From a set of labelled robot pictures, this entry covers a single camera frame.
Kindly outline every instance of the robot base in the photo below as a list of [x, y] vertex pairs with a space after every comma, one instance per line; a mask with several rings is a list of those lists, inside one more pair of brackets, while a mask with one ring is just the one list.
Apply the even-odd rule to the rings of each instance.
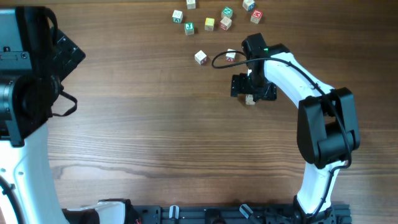
[[[332, 205], [330, 216], [317, 224], [351, 224], [349, 205]], [[169, 218], [170, 208], [134, 206], [145, 224], [253, 224], [239, 211], [239, 207], [181, 207], [178, 218]], [[253, 206], [253, 215], [261, 224], [293, 224], [292, 204]]]

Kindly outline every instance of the cable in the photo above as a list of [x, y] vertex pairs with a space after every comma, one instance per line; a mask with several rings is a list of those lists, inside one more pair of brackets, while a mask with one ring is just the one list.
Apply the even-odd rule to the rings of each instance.
[[21, 208], [18, 204], [15, 195], [12, 193], [12, 190], [15, 188], [15, 185], [13, 184], [9, 185], [7, 181], [2, 176], [0, 176], [0, 187], [3, 189], [2, 194], [7, 195], [8, 200], [10, 201], [12, 209], [14, 210], [15, 216], [17, 218], [18, 224], [23, 224], [24, 219], [22, 217]]
[[68, 100], [71, 100], [72, 102], [75, 103], [75, 105], [73, 105], [69, 110], [67, 110], [67, 112], [65, 112], [64, 114], [57, 114], [57, 113], [53, 113], [52, 116], [58, 116], [58, 117], [66, 117], [71, 115], [72, 113], [74, 113], [77, 110], [77, 99], [71, 95], [69, 95], [68, 93], [65, 93], [64, 91], [61, 91], [60, 93], [61, 96], [65, 97]]
[[44, 8], [43, 13], [45, 16], [47, 16], [50, 19], [50, 21], [52, 22], [52, 25], [54, 26], [53, 34], [52, 34], [52, 44], [56, 45], [57, 44], [57, 36], [58, 36], [57, 17], [55, 16], [55, 13], [47, 7]]
[[243, 52], [240, 52], [240, 51], [237, 51], [237, 50], [228, 51], [228, 52], [222, 52], [222, 53], [220, 53], [220, 54], [218, 54], [217, 56], [214, 57], [213, 61], [211, 62], [211, 66], [212, 66], [213, 68], [230, 68], [230, 67], [234, 67], [234, 66], [237, 66], [237, 65], [242, 65], [242, 64], [244, 64], [244, 63], [257, 62], [257, 61], [261, 61], [261, 60], [264, 60], [264, 61], [265, 61], [265, 60], [273, 60], [273, 61], [276, 61], [276, 62], [284, 63], [284, 64], [286, 64], [286, 65], [288, 65], [288, 66], [294, 68], [296, 71], [298, 71], [304, 78], [306, 78], [306, 79], [308, 80], [308, 82], [309, 82], [311, 85], [314, 86], [314, 88], [321, 94], [322, 98], [325, 100], [325, 102], [327, 103], [328, 107], [329, 107], [329, 108], [331, 109], [331, 111], [333, 112], [333, 115], [335, 115], [335, 117], [336, 117], [336, 121], [337, 121], [338, 126], [339, 126], [339, 128], [340, 128], [341, 134], [343, 135], [344, 145], [345, 145], [345, 148], [346, 148], [346, 150], [347, 150], [347, 155], [348, 155], [348, 162], [347, 162], [347, 164], [345, 164], [345, 165], [343, 165], [343, 166], [334, 167], [334, 168], [332, 168], [332, 170], [329, 171], [330, 175], [329, 175], [328, 183], [327, 183], [327, 185], [326, 185], [325, 193], [323, 194], [323, 197], [321, 198], [321, 201], [320, 201], [320, 203], [318, 204], [317, 209], [315, 210], [315, 212], [314, 212], [314, 213], [311, 215], [311, 217], [309, 218], [309, 222], [311, 222], [311, 220], [313, 220], [313, 219], [318, 215], [320, 209], [322, 208], [322, 205], [323, 205], [323, 204], [325, 203], [325, 201], [326, 201], [326, 198], [327, 198], [327, 196], [328, 196], [328, 194], [329, 194], [329, 189], [330, 189], [331, 181], [333, 180], [333, 176], [335, 175], [335, 171], [338, 170], [338, 169], [347, 169], [347, 168], [349, 168], [349, 167], [351, 166], [351, 163], [352, 163], [351, 149], [350, 149], [350, 146], [349, 146], [349, 143], [348, 143], [347, 133], [346, 133], [345, 128], [344, 128], [344, 126], [343, 126], [343, 122], [341, 121], [341, 118], [340, 118], [340, 116], [339, 116], [338, 113], [337, 113], [336, 107], [335, 107], [335, 106], [333, 105], [333, 103], [331, 103], [331, 101], [326, 97], [325, 92], [323, 92], [323, 91], [321, 90], [321, 88], [318, 86], [318, 84], [316, 84], [316, 83], [315, 83], [305, 72], [303, 72], [300, 68], [298, 68], [297, 66], [295, 66], [294, 64], [292, 64], [292, 62], [288, 62], [288, 61], [285, 61], [285, 60], [282, 60], [282, 59], [279, 59], [279, 58], [270, 58], [270, 57], [267, 57], [267, 58], [255, 58], [255, 59], [251, 59], [251, 60], [245, 60], [245, 61], [243, 61], [243, 62], [237, 62], [237, 63], [233, 63], [233, 64], [230, 64], [230, 65], [223, 65], [223, 66], [215, 66], [215, 65], [214, 65], [215, 60], [216, 60], [219, 56], [224, 55], [224, 54], [228, 54], [228, 53], [239, 53], [239, 54], [241, 54], [241, 55], [246, 56]]

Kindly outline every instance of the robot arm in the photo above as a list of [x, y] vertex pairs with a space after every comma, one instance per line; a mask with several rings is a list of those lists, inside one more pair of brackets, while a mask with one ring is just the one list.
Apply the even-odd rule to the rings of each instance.
[[[359, 147], [353, 94], [346, 88], [336, 90], [322, 83], [296, 61], [287, 47], [267, 46], [261, 34], [248, 36], [242, 48], [249, 71], [233, 75], [231, 96], [242, 93], [253, 95], [254, 101], [276, 100], [278, 86], [292, 100], [298, 108], [297, 144], [306, 161], [302, 187], [294, 199], [295, 209], [302, 223], [325, 219], [330, 215], [330, 196], [338, 168], [343, 167], [351, 155], [347, 153], [337, 120], [325, 124], [324, 115], [339, 116], [343, 121], [351, 154]], [[337, 114], [330, 110], [325, 98], [333, 103]]]
[[[48, 19], [53, 23], [50, 30]], [[45, 7], [0, 9], [0, 207], [7, 224], [130, 223], [129, 200], [61, 210], [47, 155], [46, 122], [77, 100], [61, 82], [85, 58]], [[52, 113], [58, 96], [75, 105]]]
[[[279, 58], [288, 62], [291, 62], [296, 67], [300, 68], [305, 72], [318, 86], [326, 93], [330, 93], [333, 89], [332, 86], [322, 83], [311, 75], [306, 69], [304, 69], [294, 58], [292, 53], [279, 53], [272, 56], [273, 58]], [[309, 96], [320, 96], [319, 91], [304, 78], [296, 69], [292, 67], [276, 62], [276, 61], [265, 61], [264, 62], [264, 74], [267, 80], [275, 83], [289, 98], [292, 100], [296, 107], [299, 107], [299, 102], [306, 99]], [[318, 169], [314, 164], [305, 163], [305, 171], [303, 183], [300, 191], [297, 194], [297, 201], [301, 206], [302, 210], [306, 214], [311, 214], [317, 209], [321, 198], [323, 197], [324, 191], [328, 184], [329, 171], [334, 167], [342, 166], [345, 162], [336, 161], [325, 166], [325, 168]], [[330, 191], [326, 197], [325, 203], [320, 209], [320, 212], [325, 211], [331, 205], [330, 196], [331, 190], [335, 184], [338, 171], [335, 172], [333, 180], [331, 181]]]

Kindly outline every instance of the wooden table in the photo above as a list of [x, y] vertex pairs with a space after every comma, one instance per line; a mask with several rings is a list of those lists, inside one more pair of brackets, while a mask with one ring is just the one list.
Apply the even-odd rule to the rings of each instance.
[[[206, 17], [234, 9], [225, 32]], [[304, 160], [296, 143], [297, 109], [277, 101], [246, 106], [229, 96], [239, 66], [200, 66], [241, 49], [261, 32], [283, 43], [307, 70], [355, 95], [361, 146], [339, 173], [332, 199], [351, 205], [354, 223], [398, 218], [398, 15], [393, 1], [257, 1], [260, 24], [241, 1], [51, 4], [58, 24], [86, 53], [63, 82], [78, 111], [49, 121], [49, 158], [62, 207], [103, 198], [135, 205], [291, 203]], [[186, 36], [174, 9], [193, 22]], [[56, 102], [61, 113], [72, 104]]]

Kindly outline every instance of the alphabet block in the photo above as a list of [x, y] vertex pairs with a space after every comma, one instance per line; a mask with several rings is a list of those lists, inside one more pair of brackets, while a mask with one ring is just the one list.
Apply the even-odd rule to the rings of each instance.
[[197, 8], [196, 0], [187, 0], [187, 8], [188, 9], [196, 9]]
[[195, 54], [195, 60], [200, 65], [203, 65], [207, 60], [207, 55], [203, 51], [199, 51], [197, 54]]
[[256, 102], [253, 101], [253, 95], [246, 95], [246, 105], [255, 105]]
[[214, 20], [214, 19], [212, 19], [212, 18], [206, 18], [205, 30], [213, 31], [213, 30], [214, 30], [214, 23], [215, 23], [215, 20]]
[[173, 12], [173, 22], [181, 23], [182, 22], [182, 11], [174, 10]]
[[261, 17], [262, 17], [262, 12], [256, 9], [251, 15], [250, 21], [252, 21], [255, 24], [258, 24], [260, 22]]
[[220, 28], [223, 30], [228, 30], [232, 25], [232, 20], [228, 17], [224, 17], [224, 19], [220, 22]]
[[227, 60], [229, 62], [234, 62], [235, 61], [235, 55], [236, 55], [236, 53], [227, 53], [225, 55], [225, 60]]
[[195, 33], [195, 28], [193, 26], [193, 22], [188, 22], [185, 24], [185, 34], [192, 35]]
[[254, 9], [255, 4], [253, 0], [243, 0], [243, 8], [247, 10], [247, 12]]
[[225, 7], [223, 12], [221, 12], [221, 18], [224, 19], [224, 17], [231, 18], [232, 17], [233, 10], [229, 7]]

